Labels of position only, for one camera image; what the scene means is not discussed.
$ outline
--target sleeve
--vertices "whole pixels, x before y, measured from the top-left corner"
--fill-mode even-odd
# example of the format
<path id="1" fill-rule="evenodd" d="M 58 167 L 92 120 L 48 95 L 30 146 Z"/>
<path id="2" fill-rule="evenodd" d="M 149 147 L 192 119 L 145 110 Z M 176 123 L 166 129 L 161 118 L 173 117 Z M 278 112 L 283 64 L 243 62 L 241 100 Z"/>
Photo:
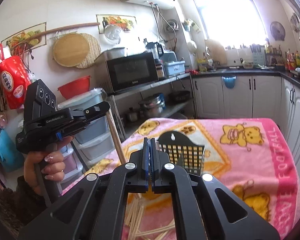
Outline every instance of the sleeve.
<path id="1" fill-rule="evenodd" d="M 44 198 L 34 193 L 23 176 L 18 178 L 15 192 L 0 189 L 0 221 L 15 238 L 21 228 L 45 208 Z"/>
<path id="2" fill-rule="evenodd" d="M 44 198 L 31 189 L 23 176 L 18 178 L 14 192 L 14 209 L 17 218 L 25 225 L 46 209 Z"/>

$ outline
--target bottle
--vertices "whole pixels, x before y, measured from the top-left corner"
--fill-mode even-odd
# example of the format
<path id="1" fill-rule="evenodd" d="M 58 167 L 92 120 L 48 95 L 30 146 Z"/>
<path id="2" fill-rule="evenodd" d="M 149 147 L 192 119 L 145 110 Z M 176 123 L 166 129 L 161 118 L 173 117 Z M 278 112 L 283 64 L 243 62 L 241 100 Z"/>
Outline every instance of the bottle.
<path id="1" fill-rule="evenodd" d="M 296 51 L 296 67 L 300 67 L 300 55 L 298 51 Z"/>
<path id="2" fill-rule="evenodd" d="M 291 52 L 290 49 L 288 49 L 288 53 L 287 53 L 287 60 L 288 60 L 288 69 L 291 70 Z"/>
<path id="3" fill-rule="evenodd" d="M 295 70 L 296 69 L 296 56 L 294 55 L 294 53 L 292 52 L 291 54 L 291 70 Z"/>

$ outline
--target kitchen countertop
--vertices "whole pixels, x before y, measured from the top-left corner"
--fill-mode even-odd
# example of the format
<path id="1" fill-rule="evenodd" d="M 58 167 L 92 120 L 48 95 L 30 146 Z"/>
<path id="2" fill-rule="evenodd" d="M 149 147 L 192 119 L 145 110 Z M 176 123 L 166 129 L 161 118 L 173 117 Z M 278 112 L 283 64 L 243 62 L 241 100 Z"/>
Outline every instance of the kitchen countertop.
<path id="1" fill-rule="evenodd" d="M 231 77 L 234 75 L 254 75 L 254 76 L 281 76 L 296 85 L 300 88 L 300 78 L 296 78 L 289 71 L 280 72 L 277 70 L 262 70 L 262 69 L 226 69 L 226 70 L 217 70 L 216 72 L 200 72 L 198 75 L 191 75 L 192 79 L 202 78 L 202 77 Z"/>

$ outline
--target stainless steel pot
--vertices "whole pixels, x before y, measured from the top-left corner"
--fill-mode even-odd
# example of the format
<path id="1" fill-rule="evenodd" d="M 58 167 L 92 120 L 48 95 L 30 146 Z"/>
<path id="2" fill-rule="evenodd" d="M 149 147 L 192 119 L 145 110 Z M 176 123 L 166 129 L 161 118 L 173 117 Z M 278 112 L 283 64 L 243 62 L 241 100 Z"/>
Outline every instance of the stainless steel pot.
<path id="1" fill-rule="evenodd" d="M 154 107 L 143 108 L 142 111 L 146 118 L 159 117 L 163 111 L 163 107 L 164 101 Z"/>
<path id="2" fill-rule="evenodd" d="M 130 122 L 136 122 L 139 119 L 139 112 L 138 110 L 134 110 L 132 107 L 129 108 L 129 112 L 127 112 L 127 119 Z"/>
<path id="3" fill-rule="evenodd" d="M 144 108 L 148 109 L 157 106 L 160 103 L 161 103 L 160 95 L 154 95 L 143 99 L 142 101 L 139 102 L 139 105 L 142 109 Z"/>

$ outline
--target red plastic bag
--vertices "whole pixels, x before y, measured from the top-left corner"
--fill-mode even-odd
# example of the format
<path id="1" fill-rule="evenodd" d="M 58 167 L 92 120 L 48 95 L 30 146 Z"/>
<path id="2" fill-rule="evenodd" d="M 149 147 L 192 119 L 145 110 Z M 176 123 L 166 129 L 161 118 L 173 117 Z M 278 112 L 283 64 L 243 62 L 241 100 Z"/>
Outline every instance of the red plastic bag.
<path id="1" fill-rule="evenodd" d="M 26 90 L 31 84 L 28 73 L 19 56 L 4 58 L 0 43 L 0 79 L 10 109 L 20 107 L 26 98 Z"/>

